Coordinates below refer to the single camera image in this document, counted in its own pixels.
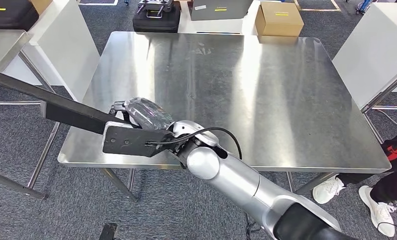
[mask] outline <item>white cable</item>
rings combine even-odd
[[[387,113],[385,113],[384,111],[381,111],[379,109],[377,109],[377,111],[384,114],[388,119],[390,119],[394,124],[397,125],[397,122],[395,120],[393,120],[389,115],[387,115]]]

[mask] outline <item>gray carpet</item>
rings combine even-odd
[[[360,16],[357,2],[337,2],[342,12],[301,12],[305,26],[301,35],[321,39],[331,57],[335,56]],[[323,8],[327,1],[320,1]],[[80,6],[94,42],[101,53],[113,31],[132,31],[135,4]],[[59,94],[67,95],[61,87]],[[0,100],[24,100],[26,96],[0,88]],[[397,104],[397,93],[386,102]],[[397,121],[397,111],[387,112]],[[397,126],[379,112],[370,117],[382,136],[392,138]],[[53,122],[40,117],[38,106],[0,106],[0,173],[27,183],[41,154]],[[51,147],[35,189],[49,195],[34,200],[0,185],[0,240],[97,240],[104,223],[119,224],[122,240],[185,239],[243,240],[243,215],[218,192],[184,170],[138,170],[133,191],[139,202],[132,203],[96,168],[71,168],[57,162],[68,131],[61,126]],[[128,182],[129,171],[115,172]],[[267,178],[287,188],[283,172],[264,172]],[[313,173],[294,173],[296,186]],[[351,185],[322,207],[338,219],[344,232],[362,240],[387,239],[371,224],[368,210],[358,197],[361,185],[373,185],[374,176]],[[397,212],[393,213],[397,224]],[[252,239],[265,239],[263,233]]]

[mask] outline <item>white sneaker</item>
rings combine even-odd
[[[393,213],[396,208],[384,202],[376,203],[371,198],[371,190],[372,187],[361,186],[359,188],[360,199],[369,208],[371,221],[376,229],[387,237],[393,237],[395,235],[395,226],[392,225],[394,223],[390,213]]]
[[[331,177],[313,188],[313,199],[315,199],[317,203],[328,203],[334,196],[338,195],[342,189],[346,188],[344,187],[344,183],[339,178],[336,178],[336,176],[337,175]]]

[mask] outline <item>white table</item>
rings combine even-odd
[[[52,86],[64,86],[81,101],[90,85],[100,55],[74,0],[54,0],[27,32],[24,54]],[[41,83],[17,56],[7,75],[32,85]]]
[[[360,109],[397,92],[397,3],[371,4],[332,62]]]

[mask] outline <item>black pants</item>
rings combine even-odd
[[[391,140],[386,140],[381,147],[384,152],[388,154],[388,148],[392,145],[397,145],[397,136]],[[388,204],[397,201],[397,158],[390,162],[391,169],[386,172],[392,173],[381,178],[370,192],[371,198],[377,203],[383,202]],[[347,184],[360,183],[371,176],[373,176],[373,174],[340,173],[337,178],[346,186]]]

